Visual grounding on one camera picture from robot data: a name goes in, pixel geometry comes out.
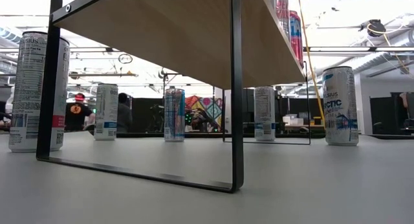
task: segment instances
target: energy drink can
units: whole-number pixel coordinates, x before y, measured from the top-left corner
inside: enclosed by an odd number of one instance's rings
[[[276,11],[276,16],[286,37],[290,40],[289,0],[270,0],[270,2]]]
[[[36,151],[46,44],[47,34],[44,32],[24,32],[19,43],[12,126],[8,143],[13,152]],[[61,38],[50,138],[51,151],[63,146],[69,58],[69,43]]]
[[[98,84],[96,91],[95,140],[115,140],[118,118],[118,86]]]
[[[274,89],[271,86],[254,89],[254,137],[256,140],[273,141],[276,123]]]
[[[183,89],[166,90],[164,104],[164,140],[166,142],[184,141],[185,97]]]
[[[290,11],[290,44],[296,59],[303,68],[302,29],[300,17],[296,11]]]
[[[333,67],[323,72],[323,107],[326,141],[330,145],[356,146],[358,122],[354,73],[351,67]]]

